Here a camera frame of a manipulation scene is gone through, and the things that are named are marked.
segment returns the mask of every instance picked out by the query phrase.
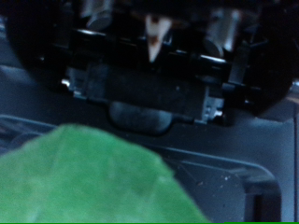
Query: black plastic part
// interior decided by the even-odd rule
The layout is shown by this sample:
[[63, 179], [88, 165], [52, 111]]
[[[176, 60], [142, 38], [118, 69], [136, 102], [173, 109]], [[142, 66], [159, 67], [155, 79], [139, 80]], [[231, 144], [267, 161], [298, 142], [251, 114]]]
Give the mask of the black plastic part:
[[119, 101], [203, 119], [206, 87], [168, 77], [157, 77], [106, 64], [89, 67], [83, 94], [93, 102]]
[[120, 102], [110, 104], [109, 116], [116, 126], [126, 131], [147, 134], [162, 134], [173, 121], [171, 113]]

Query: green cloth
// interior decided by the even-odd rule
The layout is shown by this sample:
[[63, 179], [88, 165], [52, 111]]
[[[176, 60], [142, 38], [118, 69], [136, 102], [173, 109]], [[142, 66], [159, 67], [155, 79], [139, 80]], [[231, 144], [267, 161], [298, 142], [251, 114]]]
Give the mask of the green cloth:
[[155, 153], [62, 126], [0, 157], [1, 222], [207, 222]]

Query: green fabric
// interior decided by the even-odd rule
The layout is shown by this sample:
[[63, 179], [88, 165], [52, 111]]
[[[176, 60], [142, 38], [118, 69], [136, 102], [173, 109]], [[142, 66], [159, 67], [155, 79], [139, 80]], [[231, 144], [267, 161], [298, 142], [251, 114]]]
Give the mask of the green fabric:
[[161, 158], [67, 125], [0, 158], [1, 222], [207, 222]]

